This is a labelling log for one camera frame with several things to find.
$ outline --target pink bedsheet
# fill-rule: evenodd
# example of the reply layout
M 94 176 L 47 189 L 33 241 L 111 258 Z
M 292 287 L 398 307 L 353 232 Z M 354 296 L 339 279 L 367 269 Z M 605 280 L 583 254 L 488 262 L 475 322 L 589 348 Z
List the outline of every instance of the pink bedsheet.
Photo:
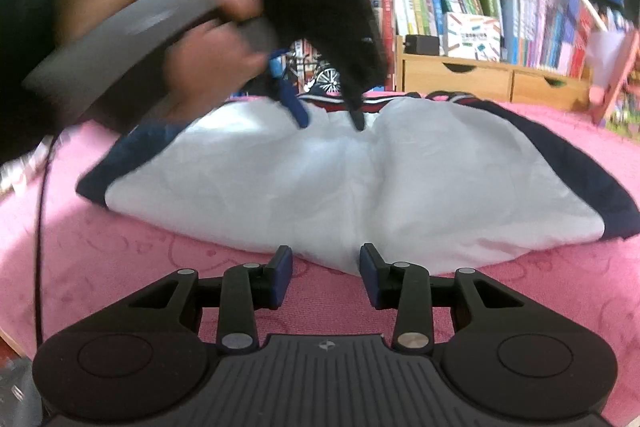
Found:
M 540 121 L 593 156 L 639 199 L 640 148 L 580 116 L 510 106 Z M 265 257 L 205 244 L 111 214 L 75 195 L 78 176 L 114 137 L 84 126 L 54 163 L 44 243 L 46 336 L 181 267 L 201 277 Z M 28 354 L 33 338 L 33 222 L 36 185 L 0 205 L 0 328 Z M 605 416 L 617 426 L 640 415 L 640 239 L 530 253 L 487 267 L 490 277 L 538 300 L 603 336 L 618 357 L 619 378 Z M 394 314 L 368 304 L 359 279 L 296 260 L 283 307 L 258 311 L 260 334 L 370 333 L 390 335 Z M 216 316 L 204 317 L 212 338 Z M 436 314 L 439 340 L 451 334 L 446 312 Z

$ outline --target wooden cabinet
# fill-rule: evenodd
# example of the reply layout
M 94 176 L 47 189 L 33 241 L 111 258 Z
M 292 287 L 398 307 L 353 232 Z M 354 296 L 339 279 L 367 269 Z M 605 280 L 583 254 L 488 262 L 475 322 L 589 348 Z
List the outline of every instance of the wooden cabinet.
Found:
M 511 102 L 546 105 L 565 111 L 589 108 L 589 84 L 575 78 L 515 72 Z
M 495 102 L 545 105 L 576 112 L 589 108 L 591 83 L 586 78 L 569 78 L 501 62 L 410 55 L 404 53 L 403 48 L 399 40 L 398 90 L 421 94 L 438 90 L 464 91 Z
M 447 61 L 447 57 L 433 60 L 405 60 L 404 90 L 430 93 L 437 90 L 464 91 L 497 102 L 509 102 L 511 72 L 501 68 L 484 68 Z

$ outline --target hand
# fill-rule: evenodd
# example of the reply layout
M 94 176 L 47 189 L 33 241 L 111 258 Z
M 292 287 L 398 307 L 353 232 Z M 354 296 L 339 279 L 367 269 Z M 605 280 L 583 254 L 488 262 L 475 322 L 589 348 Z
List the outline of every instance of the hand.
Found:
M 58 40 L 75 40 L 136 0 L 60 0 Z M 261 0 L 217 0 L 233 19 L 260 15 Z M 218 107 L 264 71 L 267 59 L 254 54 L 233 25 L 212 23 L 189 32 L 168 52 L 165 79 L 179 105 L 171 117 L 192 120 Z
M 256 54 L 232 23 L 206 23 L 188 32 L 169 49 L 165 79 L 177 97 L 171 120 L 191 121 L 220 107 L 267 65 L 264 54 Z

